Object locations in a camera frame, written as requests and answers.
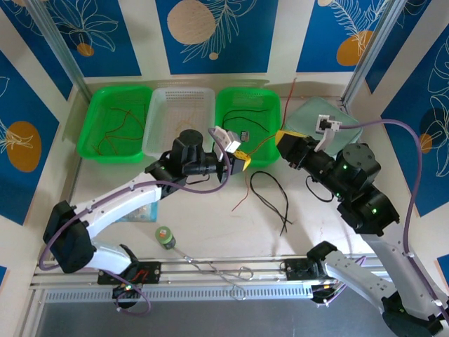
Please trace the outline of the pale green plastic lid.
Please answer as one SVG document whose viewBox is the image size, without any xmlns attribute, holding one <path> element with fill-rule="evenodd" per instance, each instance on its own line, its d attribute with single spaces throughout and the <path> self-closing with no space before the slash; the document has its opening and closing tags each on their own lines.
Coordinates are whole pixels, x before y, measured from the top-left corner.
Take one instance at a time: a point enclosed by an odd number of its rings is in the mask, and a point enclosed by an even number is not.
<svg viewBox="0 0 449 337">
<path fill-rule="evenodd" d="M 316 132 L 316 123 L 320 114 L 329 115 L 343 125 L 358 124 L 357 120 L 330 104 L 327 100 L 313 97 L 286 119 L 285 129 L 311 136 L 315 140 L 321 140 L 323 135 Z M 362 132 L 361 128 L 355 128 L 336 133 L 334 140 L 326 148 L 326 154 L 336 156 L 346 145 L 356 143 Z"/>
</svg>

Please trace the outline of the green plastic mesh basket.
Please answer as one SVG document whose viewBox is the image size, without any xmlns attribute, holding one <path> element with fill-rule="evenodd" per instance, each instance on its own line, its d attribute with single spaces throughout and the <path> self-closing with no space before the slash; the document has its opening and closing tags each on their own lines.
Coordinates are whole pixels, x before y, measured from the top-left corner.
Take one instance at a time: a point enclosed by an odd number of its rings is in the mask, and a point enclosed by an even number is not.
<svg viewBox="0 0 449 337">
<path fill-rule="evenodd" d="M 109 86 L 96 91 L 76 146 L 82 159 L 101 164 L 135 164 L 153 90 L 147 86 Z"/>
<path fill-rule="evenodd" d="M 266 167 L 280 157 L 274 135 L 281 128 L 281 101 L 273 91 L 262 88 L 226 88 L 215 103 L 215 124 L 240 138 L 249 132 L 249 141 L 239 149 L 250 155 L 252 167 Z"/>
</svg>

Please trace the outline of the white plastic mesh basket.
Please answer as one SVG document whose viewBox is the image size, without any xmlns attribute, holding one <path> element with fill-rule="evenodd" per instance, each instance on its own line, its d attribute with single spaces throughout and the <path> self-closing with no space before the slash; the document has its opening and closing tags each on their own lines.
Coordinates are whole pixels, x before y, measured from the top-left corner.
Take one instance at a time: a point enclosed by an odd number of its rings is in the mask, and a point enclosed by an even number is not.
<svg viewBox="0 0 449 337">
<path fill-rule="evenodd" d="M 203 148 L 212 147 L 208 129 L 215 122 L 215 92 L 201 87 L 156 89 L 150 101 L 142 151 L 148 157 L 160 157 L 170 150 L 174 139 L 187 129 L 203 135 Z"/>
</svg>

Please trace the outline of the blue printed plastic packet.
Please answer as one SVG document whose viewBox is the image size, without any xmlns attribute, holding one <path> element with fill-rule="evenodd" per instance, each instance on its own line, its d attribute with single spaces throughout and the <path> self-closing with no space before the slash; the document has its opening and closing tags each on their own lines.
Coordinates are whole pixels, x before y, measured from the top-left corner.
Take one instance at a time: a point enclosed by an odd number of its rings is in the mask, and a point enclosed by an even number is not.
<svg viewBox="0 0 449 337">
<path fill-rule="evenodd" d="M 158 217 L 159 204 L 157 202 L 142 206 L 117 220 L 129 223 L 155 223 Z"/>
</svg>

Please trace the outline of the small green jar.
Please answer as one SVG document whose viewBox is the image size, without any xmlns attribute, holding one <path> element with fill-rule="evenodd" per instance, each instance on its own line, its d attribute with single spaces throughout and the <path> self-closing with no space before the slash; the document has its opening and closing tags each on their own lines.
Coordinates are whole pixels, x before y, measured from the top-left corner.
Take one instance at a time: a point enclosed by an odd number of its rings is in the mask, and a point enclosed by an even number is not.
<svg viewBox="0 0 449 337">
<path fill-rule="evenodd" d="M 176 239 L 172 231 L 166 226 L 158 227 L 155 232 L 155 237 L 157 242 L 167 250 L 173 249 L 176 245 Z"/>
</svg>

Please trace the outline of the small black controller board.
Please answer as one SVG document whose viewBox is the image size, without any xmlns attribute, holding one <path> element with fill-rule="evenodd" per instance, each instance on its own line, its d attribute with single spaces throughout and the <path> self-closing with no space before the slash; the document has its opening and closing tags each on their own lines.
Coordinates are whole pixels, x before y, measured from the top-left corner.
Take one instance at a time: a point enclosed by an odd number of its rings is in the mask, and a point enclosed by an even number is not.
<svg viewBox="0 0 449 337">
<path fill-rule="evenodd" d="M 318 307 L 328 307 L 339 295 L 342 294 L 346 287 L 347 285 L 343 282 L 313 286 L 313 296 L 311 300 L 315 302 Z"/>
<path fill-rule="evenodd" d="M 120 284 L 112 289 L 112 298 L 114 300 L 139 299 L 140 297 L 140 293 L 130 285 Z"/>
</svg>

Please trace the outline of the aluminium frame rail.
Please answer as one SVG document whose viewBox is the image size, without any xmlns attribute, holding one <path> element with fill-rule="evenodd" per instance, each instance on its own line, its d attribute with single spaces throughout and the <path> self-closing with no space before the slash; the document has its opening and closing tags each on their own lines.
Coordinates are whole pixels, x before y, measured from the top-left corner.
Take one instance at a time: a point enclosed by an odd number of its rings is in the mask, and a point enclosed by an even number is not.
<svg viewBox="0 0 449 337">
<path fill-rule="evenodd" d="M 330 284 L 332 281 L 323 277 L 294 281 L 287 276 L 285 261 L 299 260 L 304 263 L 305 256 L 263 256 L 244 258 L 197 258 L 189 263 L 181 256 L 174 258 L 147 258 L 141 263 L 160 263 L 160 268 L 153 271 L 159 276 L 157 284 L 146 284 L 145 287 L 177 287 L 177 286 L 231 286 L 241 287 L 291 285 L 297 284 Z M 82 269 L 72 274 L 65 274 L 60 268 L 43 271 L 39 267 L 34 270 L 30 283 L 31 289 L 97 289 L 99 272 L 94 269 Z"/>
</svg>

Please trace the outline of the aluminium frame post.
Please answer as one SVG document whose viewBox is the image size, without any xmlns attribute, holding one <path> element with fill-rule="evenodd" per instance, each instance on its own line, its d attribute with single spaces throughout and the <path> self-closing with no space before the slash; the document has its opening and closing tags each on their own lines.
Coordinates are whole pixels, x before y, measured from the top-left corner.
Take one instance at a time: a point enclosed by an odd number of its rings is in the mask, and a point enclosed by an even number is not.
<svg viewBox="0 0 449 337">
<path fill-rule="evenodd" d="M 377 27 L 368 42 L 368 46 L 363 52 L 361 59 L 342 94 L 341 102 L 344 107 L 347 107 L 357 94 L 360 85 L 363 83 L 368 71 L 382 49 L 406 1 L 407 0 L 388 0 L 385 12 L 382 14 Z"/>
<path fill-rule="evenodd" d="M 90 103 L 92 93 L 84 81 L 83 73 L 45 5 L 40 0 L 24 0 L 24 3 L 70 81 L 77 87 L 85 101 Z"/>
</svg>

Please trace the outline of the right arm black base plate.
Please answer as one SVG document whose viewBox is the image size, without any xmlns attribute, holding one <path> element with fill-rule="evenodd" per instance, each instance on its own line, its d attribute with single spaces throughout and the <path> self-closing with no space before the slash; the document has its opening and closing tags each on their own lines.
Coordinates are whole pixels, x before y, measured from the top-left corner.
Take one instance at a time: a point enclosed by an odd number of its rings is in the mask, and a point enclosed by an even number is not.
<svg viewBox="0 0 449 337">
<path fill-rule="evenodd" d="M 320 263 L 310 258 L 285 259 L 284 270 L 288 281 L 328 279 L 329 276 Z"/>
</svg>

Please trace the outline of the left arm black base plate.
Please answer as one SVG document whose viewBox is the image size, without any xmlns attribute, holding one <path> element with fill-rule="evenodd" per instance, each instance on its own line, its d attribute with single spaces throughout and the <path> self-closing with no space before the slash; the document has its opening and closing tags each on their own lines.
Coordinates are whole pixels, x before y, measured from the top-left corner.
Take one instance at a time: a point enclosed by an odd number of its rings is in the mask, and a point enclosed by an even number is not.
<svg viewBox="0 0 449 337">
<path fill-rule="evenodd" d="M 158 284 L 161 276 L 161 263 L 156 262 L 136 262 L 126 268 L 120 277 L 132 284 Z M 100 285 L 118 285 L 121 281 L 106 272 L 98 273 L 97 283 Z"/>
</svg>

